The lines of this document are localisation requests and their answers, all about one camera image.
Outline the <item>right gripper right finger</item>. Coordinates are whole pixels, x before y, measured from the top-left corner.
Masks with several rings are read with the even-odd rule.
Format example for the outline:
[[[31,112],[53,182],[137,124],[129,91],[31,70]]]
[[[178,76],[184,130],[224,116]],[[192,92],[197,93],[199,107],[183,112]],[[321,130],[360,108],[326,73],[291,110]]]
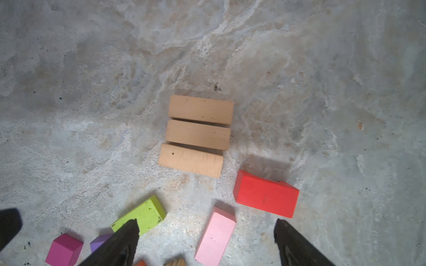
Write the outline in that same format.
[[[274,239],[282,266],[335,266],[284,219],[276,221]]]

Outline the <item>natural wood long block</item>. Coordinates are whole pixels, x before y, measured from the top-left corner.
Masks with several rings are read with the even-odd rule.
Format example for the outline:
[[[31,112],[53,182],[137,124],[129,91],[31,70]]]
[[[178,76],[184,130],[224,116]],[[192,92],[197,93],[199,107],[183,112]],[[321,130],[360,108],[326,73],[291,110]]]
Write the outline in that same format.
[[[169,116],[176,119],[231,125],[234,103],[231,101],[172,95]]]
[[[216,150],[228,150],[231,129],[219,126],[169,120],[165,140]]]
[[[162,144],[159,165],[220,178],[224,157],[171,144]]]

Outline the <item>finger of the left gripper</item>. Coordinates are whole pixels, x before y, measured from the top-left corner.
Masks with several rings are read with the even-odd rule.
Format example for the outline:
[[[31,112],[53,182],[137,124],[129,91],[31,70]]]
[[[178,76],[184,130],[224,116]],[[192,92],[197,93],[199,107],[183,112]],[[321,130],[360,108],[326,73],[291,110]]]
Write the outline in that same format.
[[[0,251],[18,235],[23,223],[17,208],[2,209],[0,213]]]

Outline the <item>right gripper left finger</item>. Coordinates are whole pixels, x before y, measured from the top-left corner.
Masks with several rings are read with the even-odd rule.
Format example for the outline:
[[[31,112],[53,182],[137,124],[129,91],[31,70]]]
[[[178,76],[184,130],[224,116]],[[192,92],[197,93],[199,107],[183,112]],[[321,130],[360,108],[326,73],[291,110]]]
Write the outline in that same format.
[[[80,266],[132,266],[138,240],[137,220],[130,219]]]

